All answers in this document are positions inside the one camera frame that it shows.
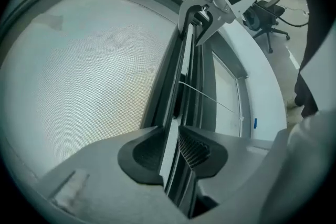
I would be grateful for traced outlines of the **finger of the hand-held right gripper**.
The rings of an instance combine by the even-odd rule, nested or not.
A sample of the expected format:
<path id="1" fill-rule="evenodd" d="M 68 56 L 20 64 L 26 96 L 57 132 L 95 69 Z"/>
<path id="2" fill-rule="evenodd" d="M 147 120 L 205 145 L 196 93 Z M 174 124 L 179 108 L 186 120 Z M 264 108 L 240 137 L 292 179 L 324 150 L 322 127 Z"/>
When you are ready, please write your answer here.
<path id="1" fill-rule="evenodd" d="M 193 20 L 196 13 L 202 10 L 202 6 L 199 4 L 191 4 L 187 1 L 183 2 L 179 10 L 179 21 L 178 30 L 180 33 L 180 38 L 184 39 L 187 28 L 191 21 Z"/>
<path id="2" fill-rule="evenodd" d="M 219 9 L 215 6 L 210 7 L 206 10 L 206 14 L 208 16 L 208 21 L 196 39 L 196 46 L 205 43 L 225 23 L 230 23 L 230 8 L 228 6 L 224 9 Z"/>

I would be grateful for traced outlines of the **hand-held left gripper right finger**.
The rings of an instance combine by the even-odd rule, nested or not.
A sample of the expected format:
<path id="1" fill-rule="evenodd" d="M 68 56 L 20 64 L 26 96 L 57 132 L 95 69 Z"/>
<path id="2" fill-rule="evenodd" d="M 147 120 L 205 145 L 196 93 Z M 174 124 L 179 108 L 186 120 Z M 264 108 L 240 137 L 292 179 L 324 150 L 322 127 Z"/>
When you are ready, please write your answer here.
<path id="1" fill-rule="evenodd" d="M 270 141 L 179 127 L 179 209 L 196 220 L 258 220 L 267 189 L 257 183 Z"/>

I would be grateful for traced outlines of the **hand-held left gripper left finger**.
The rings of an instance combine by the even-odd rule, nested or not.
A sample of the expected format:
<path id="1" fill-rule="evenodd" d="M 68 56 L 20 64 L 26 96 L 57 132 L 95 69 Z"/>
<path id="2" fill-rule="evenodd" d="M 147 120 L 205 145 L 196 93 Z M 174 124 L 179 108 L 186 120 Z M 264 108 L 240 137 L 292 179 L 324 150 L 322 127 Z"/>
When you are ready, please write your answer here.
<path id="1" fill-rule="evenodd" d="M 183 223 L 163 190 L 162 128 L 92 143 L 43 177 L 38 210 L 50 223 Z"/>

